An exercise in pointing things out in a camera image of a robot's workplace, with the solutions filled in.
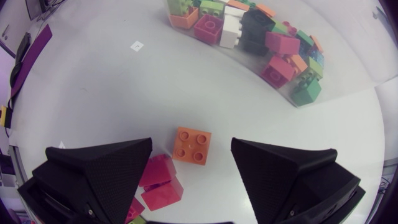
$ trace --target lego duplo brick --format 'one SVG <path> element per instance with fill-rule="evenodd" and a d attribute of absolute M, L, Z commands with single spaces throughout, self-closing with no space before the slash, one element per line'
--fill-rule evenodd
<path fill-rule="evenodd" d="M 261 77 L 278 89 L 293 79 L 294 69 L 282 58 L 274 55 L 261 72 Z"/>
<path fill-rule="evenodd" d="M 188 13 L 184 16 L 170 15 L 170 22 L 172 26 L 184 29 L 190 29 L 198 19 L 199 9 L 195 7 L 190 7 Z"/>
<path fill-rule="evenodd" d="M 308 54 L 314 44 L 314 41 L 302 30 L 299 30 L 295 37 L 300 40 L 300 45 L 302 46 L 303 52 Z"/>
<path fill-rule="evenodd" d="M 239 38 L 242 36 L 241 28 L 242 24 L 237 17 L 225 15 L 220 46 L 229 49 L 234 48 L 234 46 L 239 43 Z"/>
<path fill-rule="evenodd" d="M 266 46 L 269 50 L 278 54 L 298 54 L 300 49 L 300 40 L 275 32 L 266 32 Z"/>
<path fill-rule="evenodd" d="M 224 4 L 212 1 L 202 1 L 200 4 L 200 16 L 205 14 L 222 19 L 224 15 Z"/>
<path fill-rule="evenodd" d="M 284 60 L 293 67 L 294 69 L 294 77 L 297 77 L 302 72 L 307 69 L 308 65 L 305 63 L 304 59 L 298 55 L 285 55 Z"/>
<path fill-rule="evenodd" d="M 301 81 L 294 89 L 290 98 L 297 106 L 313 103 L 320 94 L 322 88 L 316 78 Z"/>
<path fill-rule="evenodd" d="M 310 57 L 312 59 L 314 59 L 316 62 L 318 62 L 318 64 L 320 64 L 320 66 L 323 68 L 325 59 L 324 59 L 322 53 L 318 49 L 312 50 Z"/>
<path fill-rule="evenodd" d="M 250 9 L 250 6 L 248 6 L 244 3 L 238 2 L 238 1 L 235 1 L 235 0 L 229 0 L 227 5 L 238 8 L 238 9 L 242 9 L 245 11 L 248 11 Z"/>
<path fill-rule="evenodd" d="M 242 36 L 239 44 L 242 45 L 243 50 L 254 55 L 265 56 L 269 49 L 264 45 L 265 40 L 253 36 L 248 30 L 242 28 Z"/>
<path fill-rule="evenodd" d="M 139 186 L 144 187 L 170 181 L 176 173 L 172 158 L 165 154 L 152 157 L 145 166 Z"/>
<path fill-rule="evenodd" d="M 124 223 L 129 223 L 138 217 L 145 210 L 144 206 L 139 203 L 139 201 L 134 197 L 132 199 L 129 212 L 127 213 L 126 220 Z"/>
<path fill-rule="evenodd" d="M 225 8 L 224 8 L 224 16 L 230 15 L 230 16 L 234 16 L 234 17 L 242 19 L 243 14 L 245 12 L 246 12 L 245 10 L 236 9 L 234 7 L 231 7 L 231 6 L 225 6 Z"/>
<path fill-rule="evenodd" d="M 173 159 L 205 165 L 211 133 L 178 127 L 174 141 Z"/>
<path fill-rule="evenodd" d="M 260 10 L 268 17 L 274 17 L 276 15 L 276 12 L 274 12 L 272 9 L 268 8 L 266 5 L 261 4 L 261 3 L 256 4 L 256 9 Z"/>
<path fill-rule="evenodd" d="M 145 192 L 141 194 L 141 197 L 151 211 L 180 201 L 183 194 L 183 188 L 176 177 L 155 188 L 145 187 L 144 190 Z"/>
<path fill-rule="evenodd" d="M 323 78 L 323 70 L 321 65 L 316 62 L 313 58 L 308 57 L 305 59 L 305 62 L 308 65 L 308 68 L 299 75 L 302 80 L 306 80 L 308 78 L 316 78 L 317 80 L 321 80 Z"/>
<path fill-rule="evenodd" d="M 188 13 L 188 8 L 193 6 L 192 0 L 167 0 L 171 15 L 183 16 Z"/>
<path fill-rule="evenodd" d="M 269 31 L 280 33 L 280 34 L 288 34 L 287 27 L 285 25 L 283 25 L 283 23 L 277 21 L 274 18 L 271 18 L 271 20 L 273 21 L 274 25 L 269 27 L 269 29 L 268 29 Z"/>
<path fill-rule="evenodd" d="M 245 12 L 241 23 L 243 28 L 252 34 L 253 38 L 258 39 L 263 39 L 266 31 L 275 26 L 275 22 L 258 9 Z"/>
<path fill-rule="evenodd" d="M 207 44 L 215 44 L 220 39 L 223 21 L 217 17 L 205 14 L 193 26 L 195 37 Z"/>
<path fill-rule="evenodd" d="M 319 52 L 323 53 L 323 48 L 319 43 L 318 39 L 314 35 L 310 35 L 310 38 L 313 40 L 314 47 L 316 47 L 319 50 Z"/>
<path fill-rule="evenodd" d="M 297 34 L 297 29 L 295 27 L 292 27 L 292 25 L 290 25 L 289 22 L 287 21 L 283 21 L 282 22 L 283 25 L 285 25 L 287 27 L 287 33 L 289 35 L 291 35 L 292 37 L 295 37 Z"/>

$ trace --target clear plastic container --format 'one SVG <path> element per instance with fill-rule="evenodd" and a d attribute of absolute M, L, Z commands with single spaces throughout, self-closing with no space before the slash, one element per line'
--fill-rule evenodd
<path fill-rule="evenodd" d="M 174 29 L 233 58 L 295 106 L 398 75 L 395 37 L 376 6 L 375 0 L 165 0 Z"/>

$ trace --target white tabletop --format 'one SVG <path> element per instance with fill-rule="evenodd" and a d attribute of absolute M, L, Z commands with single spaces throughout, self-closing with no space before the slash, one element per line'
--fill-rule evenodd
<path fill-rule="evenodd" d="M 171 154 L 177 126 L 212 133 L 205 166 L 174 161 L 181 201 L 148 220 L 256 223 L 230 152 L 231 138 L 299 149 L 338 150 L 365 196 L 346 223 L 364 223 L 384 158 L 373 89 L 294 108 L 225 54 L 175 32 L 164 6 L 148 1 L 67 1 L 49 19 L 53 37 L 15 105 L 11 144 L 28 177 L 46 147 L 85 147 L 152 137 L 152 155 Z M 135 52 L 130 46 L 144 44 Z M 137 199 L 145 205 L 137 190 Z"/>

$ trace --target orange brick stud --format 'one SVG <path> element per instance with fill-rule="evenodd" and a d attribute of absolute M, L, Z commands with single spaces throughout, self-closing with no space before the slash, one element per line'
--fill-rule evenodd
<path fill-rule="evenodd" d="M 178 127 L 172 158 L 205 165 L 210 139 L 211 133 Z"/>

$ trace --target blue lego brick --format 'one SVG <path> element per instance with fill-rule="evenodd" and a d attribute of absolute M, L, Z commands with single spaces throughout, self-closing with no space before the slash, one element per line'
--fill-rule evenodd
<path fill-rule="evenodd" d="M 318 64 L 320 64 L 323 68 L 325 58 L 323 57 L 322 53 L 319 50 L 317 49 L 313 50 L 310 54 L 310 57 L 314 59 L 316 62 L 318 62 Z"/>

